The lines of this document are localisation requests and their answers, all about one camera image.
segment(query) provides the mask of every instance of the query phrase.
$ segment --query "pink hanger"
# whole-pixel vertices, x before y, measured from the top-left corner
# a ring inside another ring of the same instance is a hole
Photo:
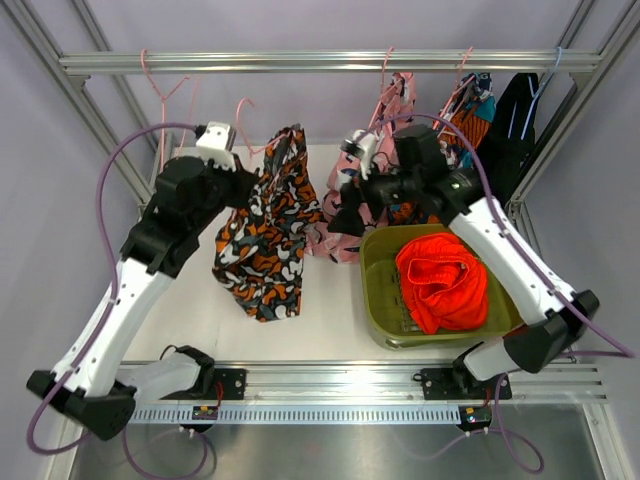
[[[389,47],[389,50],[387,50],[387,54],[384,56],[384,62],[382,62],[382,82],[380,83],[380,98],[378,99],[378,104],[376,105],[376,108],[373,109],[373,116],[371,117],[371,120],[369,121],[369,128],[373,127],[373,124],[378,119],[378,110],[382,106],[382,98],[384,97],[384,95],[389,90],[391,90],[393,88],[396,88],[398,86],[398,84],[400,82],[402,82],[402,78],[399,78],[394,83],[389,85],[389,87],[387,89],[384,88],[384,74],[385,74],[385,72],[387,70],[387,63],[389,63],[389,58],[391,57],[391,53],[394,50],[395,50],[395,47]]]
[[[469,79],[464,84],[462,84],[460,87],[458,87],[458,84],[460,83],[460,77],[462,77],[462,68],[464,67],[465,63],[467,63],[467,59],[469,58],[469,55],[471,55],[472,51],[473,51],[473,47],[469,47],[469,50],[467,50],[467,53],[465,53],[464,57],[462,58],[462,63],[460,63],[460,65],[458,66],[458,74],[456,75],[456,82],[453,84],[453,92],[451,93],[451,96],[449,97],[449,100],[447,100],[447,103],[445,103],[444,107],[441,110],[441,114],[443,114],[443,115],[447,112],[447,109],[451,106],[451,103],[453,102],[454,97],[463,88],[466,88],[467,85],[469,85],[469,83],[471,83],[471,80],[473,80],[474,77],[475,77],[475,75],[470,76]],[[433,129],[434,130],[436,130],[439,126],[440,126],[440,122],[434,122],[433,123]]]
[[[193,86],[193,92],[191,93],[191,104],[189,105],[189,113],[187,114],[187,123],[189,124],[191,123],[191,120],[193,117],[193,109],[196,104],[196,96],[198,95],[198,89],[200,88],[201,80],[202,80],[202,77],[198,75],[198,77],[196,78],[196,83]],[[180,148],[178,148],[178,156],[182,155],[182,146],[184,145],[184,139],[186,136],[187,136],[187,131],[183,130],[182,139],[180,140]]]
[[[240,135],[242,135],[242,140],[244,140],[244,144],[249,150],[249,169],[251,169],[253,166],[253,156],[256,153],[264,152],[267,148],[275,145],[281,139],[287,137],[288,134],[283,133],[282,135],[278,135],[276,138],[274,138],[269,143],[267,143],[264,147],[260,147],[258,149],[253,148],[251,146],[251,143],[249,142],[249,137],[247,136],[246,132],[244,131],[244,128],[242,127],[242,122],[240,121],[240,111],[242,110],[242,106],[245,104],[245,102],[255,108],[255,104],[253,103],[253,100],[251,100],[249,97],[244,97],[242,100],[240,100],[240,102],[238,102],[238,107],[236,108],[236,129],[240,132]]]
[[[147,68],[147,64],[145,62],[145,56],[147,55],[147,49],[143,48],[142,51],[140,52],[140,64],[142,65],[142,70],[144,71],[144,74],[146,75],[147,79],[149,80],[149,82],[151,83],[151,87],[153,87],[153,90],[156,92],[156,94],[158,95],[158,97],[160,97],[160,101],[162,103],[162,122],[164,123],[166,121],[166,117],[167,117],[167,100],[169,99],[169,97],[171,97],[171,95],[173,95],[176,90],[178,90],[178,88],[180,88],[180,86],[186,82],[187,80],[189,80],[189,76],[185,75],[182,80],[180,80],[178,82],[178,84],[173,87],[173,89],[167,94],[165,95],[164,93],[162,93],[162,91],[160,90],[160,88],[158,87],[158,85],[156,84],[156,82],[153,81],[153,78],[151,77],[151,73],[149,72],[149,69]],[[193,108],[193,104],[195,100],[195,92],[192,98],[192,108]],[[161,172],[162,169],[164,168],[164,143],[165,143],[165,134],[164,134],[164,129],[161,130],[160,132],[160,165],[158,168],[158,171]]]

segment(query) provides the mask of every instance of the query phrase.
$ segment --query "black clamp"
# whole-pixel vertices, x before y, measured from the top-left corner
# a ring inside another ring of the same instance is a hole
[[[420,382],[425,400],[485,400],[487,395],[495,396],[498,380],[496,375],[484,382],[476,382],[473,386],[461,385],[453,367],[423,368],[413,375],[413,381]],[[510,400],[511,384],[509,377],[504,376],[500,383],[500,400]]]
[[[193,387],[189,390],[174,392],[163,400],[244,400],[247,386],[247,370],[244,368],[215,368],[215,360],[197,348],[185,345],[176,348],[181,353],[195,360],[200,366],[200,373]]]

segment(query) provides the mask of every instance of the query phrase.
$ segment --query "white wall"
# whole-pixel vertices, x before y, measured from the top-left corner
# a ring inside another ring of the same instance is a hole
[[[640,44],[593,105],[527,204],[542,253],[577,289],[592,289],[601,307],[595,321],[640,352]],[[583,348],[607,348],[593,333]],[[629,457],[640,478],[637,360],[598,359]]]
[[[93,210],[106,158],[1,16],[0,71],[0,477],[36,479],[48,460],[24,440],[37,406],[25,384],[66,352],[106,288]],[[115,173],[105,206],[118,245],[136,206]],[[56,417],[44,415],[41,444]]]

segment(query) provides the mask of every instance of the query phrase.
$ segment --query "metal floor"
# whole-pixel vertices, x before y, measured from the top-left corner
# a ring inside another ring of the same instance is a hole
[[[508,428],[525,435],[542,452],[545,472],[537,478],[603,479],[604,475],[579,407],[521,405],[501,407]],[[159,476],[179,476],[198,464],[201,443],[186,434],[146,445],[166,427],[130,426],[127,438],[143,468]],[[461,432],[454,426],[297,426],[221,425],[208,433],[215,448],[195,478],[215,480],[424,480],[528,479],[499,436],[465,439],[443,456],[424,461]],[[523,460],[535,457],[520,449]],[[70,480],[137,480],[118,437],[92,439],[76,455]]]

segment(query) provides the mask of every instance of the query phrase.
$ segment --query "orange and black patterned fabric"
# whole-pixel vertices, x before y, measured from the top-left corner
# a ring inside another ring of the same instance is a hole
[[[299,125],[265,151],[249,208],[237,209],[216,238],[213,274],[247,315],[261,322],[300,313],[306,228],[322,219],[309,182]]]

